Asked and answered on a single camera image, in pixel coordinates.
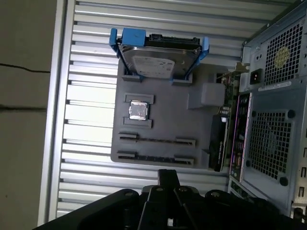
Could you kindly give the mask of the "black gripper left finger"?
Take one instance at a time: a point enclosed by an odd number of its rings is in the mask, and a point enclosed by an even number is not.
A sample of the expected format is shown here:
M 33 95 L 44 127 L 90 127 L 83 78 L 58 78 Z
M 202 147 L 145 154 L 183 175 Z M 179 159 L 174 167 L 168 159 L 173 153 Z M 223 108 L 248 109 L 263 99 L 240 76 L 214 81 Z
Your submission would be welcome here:
M 168 170 L 138 193 L 122 189 L 38 227 L 39 230 L 166 230 Z

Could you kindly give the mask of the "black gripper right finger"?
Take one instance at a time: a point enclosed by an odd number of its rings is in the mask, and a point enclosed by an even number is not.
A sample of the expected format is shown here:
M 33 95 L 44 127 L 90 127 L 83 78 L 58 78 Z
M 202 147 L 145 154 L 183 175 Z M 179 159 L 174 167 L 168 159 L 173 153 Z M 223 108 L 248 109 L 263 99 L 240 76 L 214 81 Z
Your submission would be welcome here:
M 168 170 L 168 219 L 178 230 L 284 230 L 285 216 L 258 197 L 239 198 L 221 190 L 201 196 L 181 186 L 177 172 Z

